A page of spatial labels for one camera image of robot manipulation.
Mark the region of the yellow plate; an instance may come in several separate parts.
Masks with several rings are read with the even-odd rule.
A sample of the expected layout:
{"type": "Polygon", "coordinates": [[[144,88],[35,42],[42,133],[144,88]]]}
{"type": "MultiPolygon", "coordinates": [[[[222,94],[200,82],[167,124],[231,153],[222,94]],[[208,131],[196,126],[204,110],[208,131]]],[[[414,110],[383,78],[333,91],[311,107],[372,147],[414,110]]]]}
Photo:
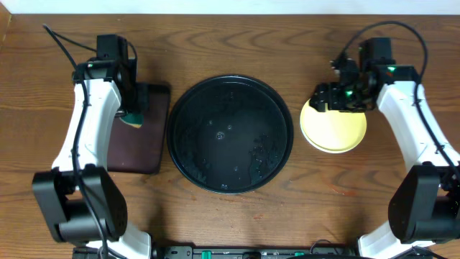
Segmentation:
{"type": "Polygon", "coordinates": [[[300,113],[300,129],[315,148],[326,153],[345,153],[364,139],[367,119],[364,113],[318,112],[310,106],[309,99],[300,113]]]}

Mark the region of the green and yellow sponge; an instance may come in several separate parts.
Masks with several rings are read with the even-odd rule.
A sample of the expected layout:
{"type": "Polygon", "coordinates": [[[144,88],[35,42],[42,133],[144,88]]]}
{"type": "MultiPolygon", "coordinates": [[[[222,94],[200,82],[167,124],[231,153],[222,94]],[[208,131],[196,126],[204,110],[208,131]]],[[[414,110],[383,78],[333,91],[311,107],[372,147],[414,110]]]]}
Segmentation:
{"type": "Polygon", "coordinates": [[[122,117],[120,117],[120,120],[131,126],[131,127],[134,127],[134,128],[140,128],[143,123],[144,123],[144,116],[142,114],[138,114],[138,113],[129,113],[129,114],[126,114],[122,117]]]}

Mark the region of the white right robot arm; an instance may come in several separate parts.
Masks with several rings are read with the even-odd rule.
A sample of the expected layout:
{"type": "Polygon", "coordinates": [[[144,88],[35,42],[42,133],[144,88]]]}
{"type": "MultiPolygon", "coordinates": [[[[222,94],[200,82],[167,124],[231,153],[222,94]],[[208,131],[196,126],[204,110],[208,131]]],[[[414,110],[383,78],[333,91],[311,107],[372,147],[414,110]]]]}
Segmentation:
{"type": "Polygon", "coordinates": [[[357,242],[365,258],[396,258],[416,248],[459,238],[459,153],[449,144],[426,101],[421,75],[397,65],[391,40],[360,45],[359,61],[332,62],[339,81],[317,85],[310,125],[337,140],[357,118],[377,109],[390,124],[407,171],[391,198],[388,220],[357,242]]]}

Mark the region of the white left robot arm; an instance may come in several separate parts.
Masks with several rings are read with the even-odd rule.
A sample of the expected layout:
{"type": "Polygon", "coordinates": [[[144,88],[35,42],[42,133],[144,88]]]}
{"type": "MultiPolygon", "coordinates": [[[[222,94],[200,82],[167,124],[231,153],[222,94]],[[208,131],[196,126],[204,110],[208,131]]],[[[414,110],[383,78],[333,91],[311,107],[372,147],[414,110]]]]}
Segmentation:
{"type": "Polygon", "coordinates": [[[133,45],[99,35],[96,56],[73,63],[75,103],[63,146],[51,169],[36,173],[32,190],[56,242],[81,246],[95,258],[151,258],[152,237],[127,219],[127,203],[112,181],[107,157],[113,122],[139,124],[148,109],[136,82],[133,45]]]}

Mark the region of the black rectangular tray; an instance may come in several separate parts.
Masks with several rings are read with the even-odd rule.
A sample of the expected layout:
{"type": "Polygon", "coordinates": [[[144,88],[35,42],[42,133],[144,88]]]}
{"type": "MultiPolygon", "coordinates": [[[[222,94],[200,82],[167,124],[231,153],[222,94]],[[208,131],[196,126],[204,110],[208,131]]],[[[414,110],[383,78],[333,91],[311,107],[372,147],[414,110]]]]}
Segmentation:
{"type": "Polygon", "coordinates": [[[116,118],[109,141],[107,167],[122,173],[156,174],[160,170],[162,149],[170,107],[170,85],[148,84],[149,109],[139,128],[116,118]]]}

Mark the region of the round black tray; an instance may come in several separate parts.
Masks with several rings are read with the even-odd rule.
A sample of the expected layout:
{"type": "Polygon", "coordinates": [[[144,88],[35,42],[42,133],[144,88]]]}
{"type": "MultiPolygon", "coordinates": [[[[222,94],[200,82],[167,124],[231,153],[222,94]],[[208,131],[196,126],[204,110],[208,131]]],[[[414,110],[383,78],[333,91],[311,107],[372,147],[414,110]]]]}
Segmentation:
{"type": "Polygon", "coordinates": [[[241,194],[269,183],[293,148],[294,126],[281,95],[249,76],[208,78],[172,108],[167,146],[176,168],[196,186],[241,194]]]}

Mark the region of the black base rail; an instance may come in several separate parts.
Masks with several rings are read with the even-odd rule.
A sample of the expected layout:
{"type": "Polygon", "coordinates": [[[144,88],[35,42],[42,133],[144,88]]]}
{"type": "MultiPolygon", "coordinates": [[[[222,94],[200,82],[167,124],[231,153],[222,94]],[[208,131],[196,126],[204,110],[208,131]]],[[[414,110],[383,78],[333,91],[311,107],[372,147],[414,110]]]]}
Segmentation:
{"type": "Polygon", "coordinates": [[[162,247],[154,250],[153,259],[286,259],[286,258],[360,258],[352,249],[344,247],[315,247],[310,250],[262,250],[192,248],[188,246],[162,247]]]}

